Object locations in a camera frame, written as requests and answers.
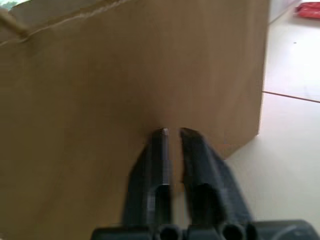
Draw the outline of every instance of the white tile floor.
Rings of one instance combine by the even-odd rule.
[[[320,232],[320,103],[264,94],[259,135],[226,161],[257,220]]]
[[[320,101],[320,19],[293,11],[270,25],[264,90]]]
[[[270,26],[265,90],[320,101],[320,21]],[[257,220],[303,219],[320,233],[320,103],[265,93],[259,135],[226,160]],[[189,224],[184,197],[175,222]]]

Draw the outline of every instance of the brown paper bag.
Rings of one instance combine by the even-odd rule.
[[[0,233],[89,239],[120,222],[127,176],[156,128],[223,156],[258,133],[267,0],[99,2],[0,43]]]

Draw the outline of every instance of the black plastic part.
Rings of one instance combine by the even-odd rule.
[[[223,160],[204,138],[188,128],[180,131],[184,158],[183,183],[192,224],[243,224],[251,214]]]
[[[168,130],[155,131],[131,171],[124,226],[157,226],[172,219]]]
[[[224,161],[204,138],[182,128],[187,230],[170,224],[168,130],[155,131],[129,176],[123,227],[96,229],[91,240],[320,240],[303,220],[253,222]]]
[[[252,223],[262,240],[319,240],[314,228],[303,220]]]
[[[152,240],[152,234],[148,227],[98,228],[91,240]]]

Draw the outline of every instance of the bolt hole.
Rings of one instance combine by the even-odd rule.
[[[242,240],[244,235],[240,227],[233,224],[228,224],[223,228],[222,235],[225,240]]]

